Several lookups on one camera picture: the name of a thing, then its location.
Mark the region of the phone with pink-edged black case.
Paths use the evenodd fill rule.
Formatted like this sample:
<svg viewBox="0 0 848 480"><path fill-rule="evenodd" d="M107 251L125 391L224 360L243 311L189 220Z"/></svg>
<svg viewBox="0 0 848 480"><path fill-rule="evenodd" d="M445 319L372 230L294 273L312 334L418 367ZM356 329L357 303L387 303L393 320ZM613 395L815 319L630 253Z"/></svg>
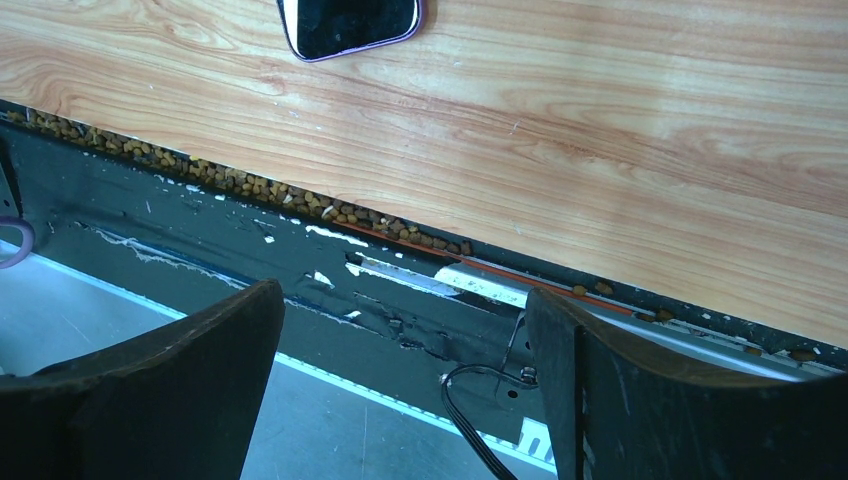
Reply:
<svg viewBox="0 0 848 480"><path fill-rule="evenodd" d="M422 0L279 0L289 48L307 63L413 37L426 18Z"/></svg>

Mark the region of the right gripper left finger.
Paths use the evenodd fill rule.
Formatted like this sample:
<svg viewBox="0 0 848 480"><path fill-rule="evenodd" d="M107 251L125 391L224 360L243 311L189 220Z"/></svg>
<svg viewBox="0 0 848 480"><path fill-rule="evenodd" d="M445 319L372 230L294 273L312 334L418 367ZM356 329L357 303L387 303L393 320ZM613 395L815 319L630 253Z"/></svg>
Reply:
<svg viewBox="0 0 848 480"><path fill-rule="evenodd" d="M237 479L284 325L259 281L116 345L1 379L5 479Z"/></svg>

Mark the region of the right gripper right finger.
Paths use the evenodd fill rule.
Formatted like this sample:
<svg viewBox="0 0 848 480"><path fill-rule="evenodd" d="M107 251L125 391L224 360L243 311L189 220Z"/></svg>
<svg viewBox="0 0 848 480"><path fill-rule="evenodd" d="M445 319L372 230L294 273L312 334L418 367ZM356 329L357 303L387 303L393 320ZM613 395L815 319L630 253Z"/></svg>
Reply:
<svg viewBox="0 0 848 480"><path fill-rule="evenodd" d="M847 378L716 366L533 289L526 323L561 479L843 479Z"/></svg>

